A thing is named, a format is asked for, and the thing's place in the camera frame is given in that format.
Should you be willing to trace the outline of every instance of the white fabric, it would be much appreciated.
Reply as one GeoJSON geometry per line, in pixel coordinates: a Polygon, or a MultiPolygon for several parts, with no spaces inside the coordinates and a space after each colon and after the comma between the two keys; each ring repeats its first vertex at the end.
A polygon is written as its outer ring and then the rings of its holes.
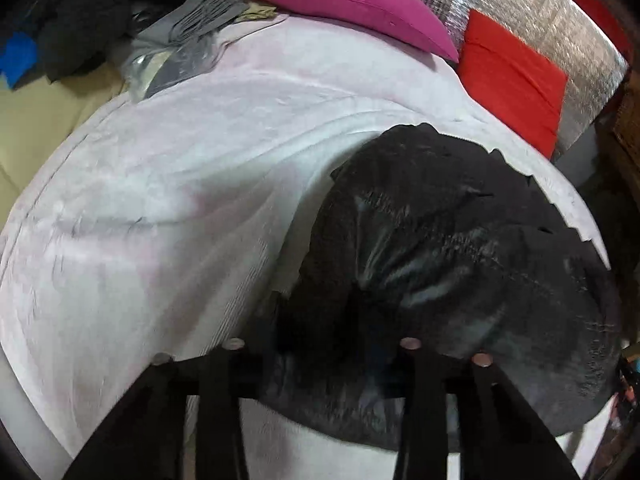
{"type": "Polygon", "coordinates": [[[78,453],[156,352],[190,358],[236,332],[301,201],[365,140],[423,121],[533,174],[607,261],[575,189],[442,59],[290,17],[230,45],[209,74],[105,105],[15,204],[0,342],[63,447],[78,453]]]}

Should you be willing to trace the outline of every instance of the blue cloth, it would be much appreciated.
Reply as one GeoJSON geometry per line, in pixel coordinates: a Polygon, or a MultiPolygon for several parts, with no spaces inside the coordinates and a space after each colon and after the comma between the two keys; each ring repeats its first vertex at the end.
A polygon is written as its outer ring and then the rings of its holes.
{"type": "Polygon", "coordinates": [[[9,88],[13,88],[37,60],[38,48],[35,41],[23,32],[12,35],[4,52],[0,54],[0,73],[4,73],[9,88]]]}

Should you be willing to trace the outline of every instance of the pink pillow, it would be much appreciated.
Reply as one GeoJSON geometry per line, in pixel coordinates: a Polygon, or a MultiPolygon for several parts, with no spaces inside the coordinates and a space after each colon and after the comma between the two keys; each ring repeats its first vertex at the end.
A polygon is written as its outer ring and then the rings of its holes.
{"type": "Polygon", "coordinates": [[[356,23],[458,61],[447,29],[420,0],[265,0],[284,9],[356,23]]]}

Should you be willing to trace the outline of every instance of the tan surface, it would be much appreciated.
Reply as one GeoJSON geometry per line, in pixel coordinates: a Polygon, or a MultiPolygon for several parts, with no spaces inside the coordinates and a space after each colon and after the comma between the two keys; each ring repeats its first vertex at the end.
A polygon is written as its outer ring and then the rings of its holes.
{"type": "Polygon", "coordinates": [[[49,155],[124,82],[104,64],[84,76],[50,83],[45,77],[11,91],[0,82],[0,226],[15,199],[49,155]]]}

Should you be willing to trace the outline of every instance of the silver reflective sheet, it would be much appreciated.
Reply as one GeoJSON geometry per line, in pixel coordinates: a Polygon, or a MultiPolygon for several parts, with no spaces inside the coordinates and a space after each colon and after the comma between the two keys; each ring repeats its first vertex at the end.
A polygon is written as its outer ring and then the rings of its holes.
{"type": "Polygon", "coordinates": [[[477,9],[547,56],[568,76],[558,129],[567,150],[612,97],[627,63],[572,0],[422,0],[445,24],[458,49],[469,10],[477,9]]]}

